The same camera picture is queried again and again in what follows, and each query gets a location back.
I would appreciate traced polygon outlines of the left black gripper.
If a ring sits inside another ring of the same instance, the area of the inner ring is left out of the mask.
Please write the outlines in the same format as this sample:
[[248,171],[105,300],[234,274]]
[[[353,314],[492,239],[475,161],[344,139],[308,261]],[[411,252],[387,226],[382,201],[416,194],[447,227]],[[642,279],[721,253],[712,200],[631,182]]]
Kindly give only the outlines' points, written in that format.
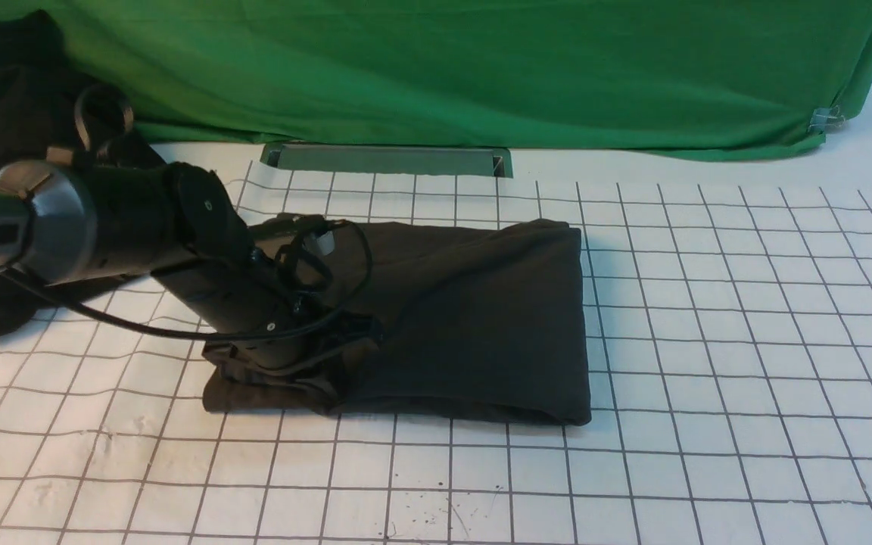
[[214,372],[204,387],[204,410],[330,413],[383,337],[377,318],[343,314],[328,327],[296,338],[207,342],[204,358]]

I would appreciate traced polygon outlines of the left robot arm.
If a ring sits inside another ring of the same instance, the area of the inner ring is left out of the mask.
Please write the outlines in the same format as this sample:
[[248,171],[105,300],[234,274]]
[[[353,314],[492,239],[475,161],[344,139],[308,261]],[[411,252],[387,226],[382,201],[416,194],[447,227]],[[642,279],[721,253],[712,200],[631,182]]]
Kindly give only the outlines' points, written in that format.
[[[364,275],[341,301],[324,293],[335,232],[352,227]],[[0,277],[55,306],[143,335],[203,341],[220,383],[336,406],[354,369],[383,341],[349,310],[373,271],[366,234],[348,220],[282,213],[257,226],[238,215],[215,173],[185,163],[75,170],[45,160],[0,169]],[[150,276],[211,332],[155,328],[83,306],[58,286]]]

